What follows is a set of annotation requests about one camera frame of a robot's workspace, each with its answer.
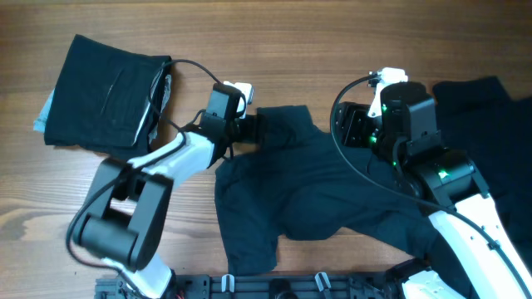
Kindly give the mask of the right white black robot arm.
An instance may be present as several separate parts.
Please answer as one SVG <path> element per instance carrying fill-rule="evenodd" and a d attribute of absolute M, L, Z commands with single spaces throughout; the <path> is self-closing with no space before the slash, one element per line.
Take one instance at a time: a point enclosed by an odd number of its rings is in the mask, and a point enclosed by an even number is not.
<path fill-rule="evenodd" d="M 382 84 L 370 105 L 344 102 L 345 86 L 332 104 L 330 129 L 339 153 L 366 148 L 387 164 L 391 187 L 379 187 L 416 205 L 456 258 L 480 298 L 529 298 L 531 273 L 510 240 L 489 186 L 474 160 L 444 143 L 436 102 L 418 82 Z"/>

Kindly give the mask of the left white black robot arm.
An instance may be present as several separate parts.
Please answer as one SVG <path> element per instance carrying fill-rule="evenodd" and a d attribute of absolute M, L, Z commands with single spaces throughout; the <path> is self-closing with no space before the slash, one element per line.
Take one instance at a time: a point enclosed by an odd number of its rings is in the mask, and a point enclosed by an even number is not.
<path fill-rule="evenodd" d="M 69 223 L 65 243 L 101 259 L 116 272 L 116 295 L 178 298 L 175 271 L 157 253 L 173 190 L 222 159 L 234 143 L 259 143 L 264 116 L 216 115 L 205 110 L 178 129 L 169 144 L 128 162 L 104 160 L 83 205 Z"/>

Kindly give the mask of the dark green t-shirt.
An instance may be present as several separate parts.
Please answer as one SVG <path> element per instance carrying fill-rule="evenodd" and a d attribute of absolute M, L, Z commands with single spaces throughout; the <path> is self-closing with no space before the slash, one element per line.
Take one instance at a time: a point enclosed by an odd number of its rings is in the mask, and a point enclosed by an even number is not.
<path fill-rule="evenodd" d="M 256 275 L 277 264 L 278 237 L 323 240 L 350 228 L 428 260 L 439 273 L 460 268 L 443 237 L 409 199 L 366 181 L 352 166 L 365 149 L 339 154 L 308 108 L 261 108 L 259 149 L 216 169 L 214 200 L 229 271 Z"/>

